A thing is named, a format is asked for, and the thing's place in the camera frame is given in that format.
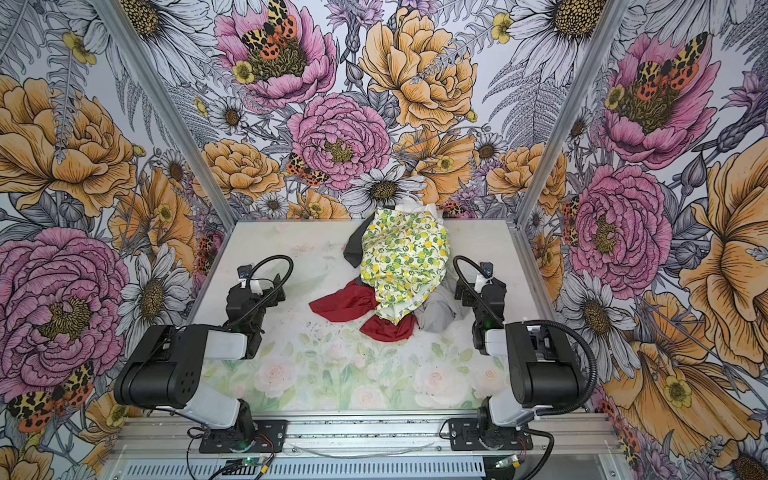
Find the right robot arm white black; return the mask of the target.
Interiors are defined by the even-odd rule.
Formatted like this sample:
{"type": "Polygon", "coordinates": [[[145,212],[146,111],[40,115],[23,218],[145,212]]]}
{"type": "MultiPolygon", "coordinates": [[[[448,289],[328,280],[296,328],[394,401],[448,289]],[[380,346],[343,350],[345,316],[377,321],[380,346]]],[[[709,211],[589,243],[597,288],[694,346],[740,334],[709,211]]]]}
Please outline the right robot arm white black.
{"type": "Polygon", "coordinates": [[[463,255],[452,264],[455,298],[474,315],[473,346],[506,362],[509,378],[508,387],[482,400],[474,427],[451,423],[453,448],[528,448],[531,422],[569,414],[591,398],[599,377],[596,355],[581,334],[557,321],[507,322],[507,286],[493,276],[491,264],[463,255]]]}

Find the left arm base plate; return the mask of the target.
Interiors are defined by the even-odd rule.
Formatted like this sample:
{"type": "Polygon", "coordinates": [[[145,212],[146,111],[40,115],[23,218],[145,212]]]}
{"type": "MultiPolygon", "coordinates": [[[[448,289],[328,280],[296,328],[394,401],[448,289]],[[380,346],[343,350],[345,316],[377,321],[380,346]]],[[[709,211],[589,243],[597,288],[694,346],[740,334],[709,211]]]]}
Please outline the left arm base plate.
{"type": "Polygon", "coordinates": [[[236,427],[212,430],[201,440],[202,454],[280,453],[286,439],[286,420],[254,420],[244,431],[236,427]]]}

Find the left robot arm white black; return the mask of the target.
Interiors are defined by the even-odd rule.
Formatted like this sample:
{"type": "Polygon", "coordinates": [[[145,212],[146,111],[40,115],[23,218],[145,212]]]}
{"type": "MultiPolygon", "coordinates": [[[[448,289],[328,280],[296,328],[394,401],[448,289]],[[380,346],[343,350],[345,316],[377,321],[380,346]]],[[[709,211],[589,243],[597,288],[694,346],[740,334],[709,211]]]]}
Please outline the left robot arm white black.
{"type": "Polygon", "coordinates": [[[148,328],[115,380],[116,401],[198,424],[203,453],[280,452],[287,423],[255,420],[246,400],[204,383],[202,369],[207,360],[256,357],[266,311],[286,299],[293,269],[293,259],[283,254],[258,262],[230,288],[221,324],[148,328]]]}

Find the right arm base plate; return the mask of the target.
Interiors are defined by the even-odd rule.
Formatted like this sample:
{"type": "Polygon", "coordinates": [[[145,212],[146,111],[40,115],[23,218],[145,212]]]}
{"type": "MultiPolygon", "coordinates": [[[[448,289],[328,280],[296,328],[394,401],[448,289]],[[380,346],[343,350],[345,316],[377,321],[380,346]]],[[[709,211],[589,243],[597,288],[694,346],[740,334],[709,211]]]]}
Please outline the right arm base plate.
{"type": "Polygon", "coordinates": [[[523,451],[533,448],[529,434],[493,424],[480,426],[477,418],[449,418],[440,433],[452,451],[523,451]]]}

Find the dark red cloth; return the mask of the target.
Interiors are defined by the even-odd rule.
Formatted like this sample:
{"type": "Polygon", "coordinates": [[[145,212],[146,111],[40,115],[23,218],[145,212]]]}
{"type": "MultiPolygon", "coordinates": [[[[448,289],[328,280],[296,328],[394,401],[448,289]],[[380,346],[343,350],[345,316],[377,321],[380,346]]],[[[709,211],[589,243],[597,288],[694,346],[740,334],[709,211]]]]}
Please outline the dark red cloth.
{"type": "MultiPolygon", "coordinates": [[[[344,288],[309,303],[310,310],[332,323],[347,323],[364,317],[378,306],[374,289],[355,279],[344,288]]],[[[378,342],[395,343],[409,339],[418,327],[418,320],[412,313],[398,323],[380,317],[370,316],[359,331],[378,342]]]]}

